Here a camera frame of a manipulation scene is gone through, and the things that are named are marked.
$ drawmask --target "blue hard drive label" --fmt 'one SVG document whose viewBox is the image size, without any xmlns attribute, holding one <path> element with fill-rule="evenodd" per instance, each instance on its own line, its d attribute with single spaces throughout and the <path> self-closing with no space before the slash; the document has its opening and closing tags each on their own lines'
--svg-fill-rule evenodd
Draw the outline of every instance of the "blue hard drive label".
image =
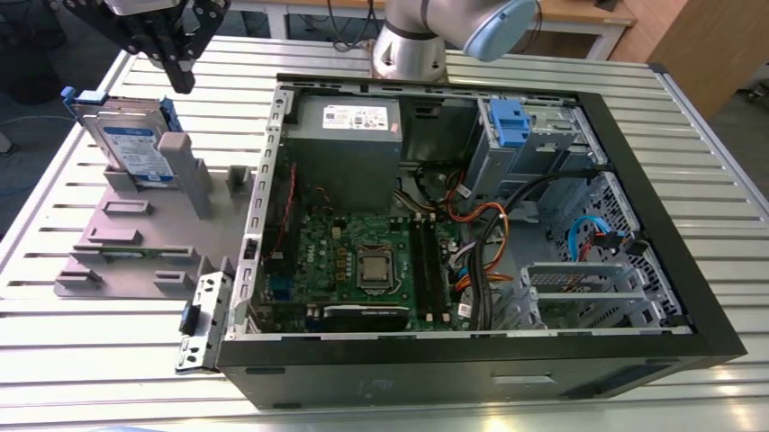
<svg viewBox="0 0 769 432">
<path fill-rule="evenodd" d="M 157 137 L 149 129 L 104 127 L 105 138 L 128 173 L 145 182 L 167 183 L 173 180 L 173 171 L 160 151 Z"/>
</svg>

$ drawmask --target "floor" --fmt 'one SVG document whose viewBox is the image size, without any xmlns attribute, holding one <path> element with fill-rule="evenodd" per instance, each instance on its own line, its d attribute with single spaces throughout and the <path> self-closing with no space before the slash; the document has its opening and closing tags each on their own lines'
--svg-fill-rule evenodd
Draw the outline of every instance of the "floor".
<svg viewBox="0 0 769 432">
<path fill-rule="evenodd" d="M 53 68 L 68 86 L 94 88 L 112 64 L 117 48 L 89 27 L 80 25 L 66 11 L 60 11 L 57 17 L 65 30 L 66 44 L 49 51 Z M 335 39 L 324 18 L 292 16 L 289 24 L 295 39 Z M 351 40 L 360 32 L 363 20 L 340 20 L 339 26 L 341 36 Z M 228 13 L 219 34 L 269 37 L 265 16 L 261 13 Z M 368 27 L 365 36 L 375 36 L 373 26 Z M 24 106 L 0 93 L 0 131 L 17 145 L 10 156 L 0 157 L 0 238 L 72 125 L 62 118 L 34 118 L 4 124 L 26 116 L 68 117 L 68 112 L 56 99 Z M 769 195 L 769 170 L 765 169 L 769 166 L 769 108 L 746 103 L 745 96 L 737 94 L 710 124 L 762 193 Z"/>
</svg>

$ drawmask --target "slotted aluminum surface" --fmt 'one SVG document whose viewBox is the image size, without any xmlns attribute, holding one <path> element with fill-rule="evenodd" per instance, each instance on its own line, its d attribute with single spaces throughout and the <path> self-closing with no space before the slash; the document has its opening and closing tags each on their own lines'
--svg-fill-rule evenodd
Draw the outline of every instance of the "slotted aluminum surface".
<svg viewBox="0 0 769 432">
<path fill-rule="evenodd" d="M 208 167 L 255 167 L 275 73 L 365 77 L 365 55 L 340 54 L 325 43 L 220 37 L 195 65 L 192 94 L 172 94 L 164 73 L 145 58 L 128 56 L 117 59 L 101 89 L 122 96 L 169 95 Z M 604 96 L 750 353 L 600 402 L 257 413 L 220 376 L 175 376 L 181 301 L 88 301 L 53 294 L 54 275 L 104 190 L 104 157 L 76 127 L 0 246 L 1 427 L 80 430 L 171 421 L 181 424 L 157 428 L 769 429 L 765 202 L 729 166 L 703 122 L 670 93 L 671 84 L 643 65 L 538 57 L 486 64 L 451 53 L 448 72 L 455 83 Z M 201 426 L 200 418 L 259 426 Z"/>
</svg>

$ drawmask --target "metal bracket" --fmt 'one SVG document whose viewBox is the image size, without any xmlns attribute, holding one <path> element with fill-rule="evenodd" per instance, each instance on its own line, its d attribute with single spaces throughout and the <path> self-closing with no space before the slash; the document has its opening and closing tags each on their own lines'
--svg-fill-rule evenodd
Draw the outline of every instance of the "metal bracket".
<svg viewBox="0 0 769 432">
<path fill-rule="evenodd" d="M 224 334 L 232 277 L 224 272 L 204 274 L 195 297 L 184 307 L 179 331 L 183 334 L 176 374 L 217 374 L 216 357 Z"/>
</svg>

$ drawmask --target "label on case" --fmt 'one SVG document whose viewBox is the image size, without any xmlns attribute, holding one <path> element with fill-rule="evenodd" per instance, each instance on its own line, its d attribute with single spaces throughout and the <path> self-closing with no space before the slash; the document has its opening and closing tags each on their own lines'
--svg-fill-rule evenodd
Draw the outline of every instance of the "label on case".
<svg viewBox="0 0 769 432">
<path fill-rule="evenodd" d="M 456 315 L 463 318 L 470 318 L 472 314 L 472 306 L 464 303 L 459 303 L 459 308 L 456 309 Z"/>
<path fill-rule="evenodd" d="M 459 194 L 460 196 L 466 198 L 470 198 L 470 189 L 467 189 L 467 187 L 463 184 L 459 184 L 456 186 L 456 194 Z"/>
<path fill-rule="evenodd" d="M 387 107 L 328 105 L 323 108 L 323 129 L 385 131 Z"/>
</svg>

